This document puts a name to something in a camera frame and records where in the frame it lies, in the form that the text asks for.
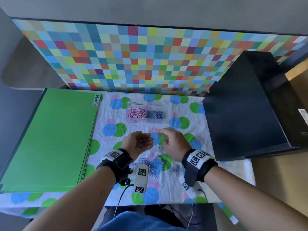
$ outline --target colorful checkered backdrop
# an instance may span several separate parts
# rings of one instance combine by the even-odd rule
[[[14,20],[72,89],[204,96],[244,50],[278,63],[306,36]]]

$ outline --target white cable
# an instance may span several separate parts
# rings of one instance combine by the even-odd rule
[[[193,217],[193,211],[192,211],[192,216],[190,217],[190,219],[189,219],[189,222],[188,222],[188,225],[187,225],[187,230],[189,229],[189,225],[190,225],[190,222],[191,222],[191,220],[192,220],[192,217]]]

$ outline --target black box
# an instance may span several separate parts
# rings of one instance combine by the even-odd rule
[[[305,107],[271,53],[244,51],[203,105],[216,160],[308,147]]]

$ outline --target black cable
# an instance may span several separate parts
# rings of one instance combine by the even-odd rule
[[[174,211],[173,210],[175,210],[170,204],[169,204],[169,206],[170,206],[170,208],[171,208],[171,210],[172,210],[172,212],[174,213]],[[182,219],[184,220],[184,221],[186,221],[188,224],[190,224],[190,225],[199,225],[199,224],[201,224],[202,222],[199,222],[199,223],[190,223],[189,221],[187,221],[177,210],[175,210],[179,215],[180,215],[180,217],[182,217]]]
[[[208,198],[206,197],[205,192],[204,192],[202,189],[198,189],[198,190],[203,192],[203,194],[204,194],[204,196],[205,196],[205,199],[206,199],[206,201],[208,202]]]
[[[125,187],[125,189],[123,190],[123,192],[122,192],[122,194],[121,194],[121,197],[120,197],[120,199],[119,199],[118,205],[116,206],[116,209],[115,209],[115,213],[114,213],[114,215],[113,215],[113,218],[115,218],[115,216],[116,216],[116,210],[118,209],[118,206],[119,206],[119,204],[120,204],[121,198],[122,198],[122,196],[123,196],[125,190],[126,190],[128,187],[130,187],[130,186],[134,186],[134,184],[131,184],[131,185]]]

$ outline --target desk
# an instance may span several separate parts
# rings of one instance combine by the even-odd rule
[[[154,138],[153,148],[140,158],[147,158],[157,166],[156,176],[149,177],[148,189],[144,195],[132,194],[132,188],[124,193],[120,205],[143,204],[178,204],[178,203],[219,203],[219,198],[205,184],[200,183],[205,191],[205,197],[192,200],[188,197],[182,185],[178,182],[175,173],[170,171],[172,162],[165,155],[169,164],[162,169],[157,157],[160,152],[160,136],[157,129],[171,126],[181,131],[196,149],[202,149],[214,156],[211,138],[202,105],[202,97],[181,97],[170,95],[152,95],[137,93],[101,92],[102,102],[99,106],[97,119],[92,137],[91,150],[87,161],[86,176],[95,171],[100,159],[114,148],[120,147],[123,138],[134,131],[149,132]],[[166,104],[167,119],[164,124],[128,123],[126,121],[126,103],[132,101],[159,100]],[[239,160],[230,162],[218,162],[229,172],[237,175],[245,181],[255,184],[251,161]],[[115,185],[111,191],[106,206],[116,206],[124,187]],[[46,207],[63,196],[65,192],[46,193],[5,193],[0,194],[0,211],[8,214],[33,218]]]

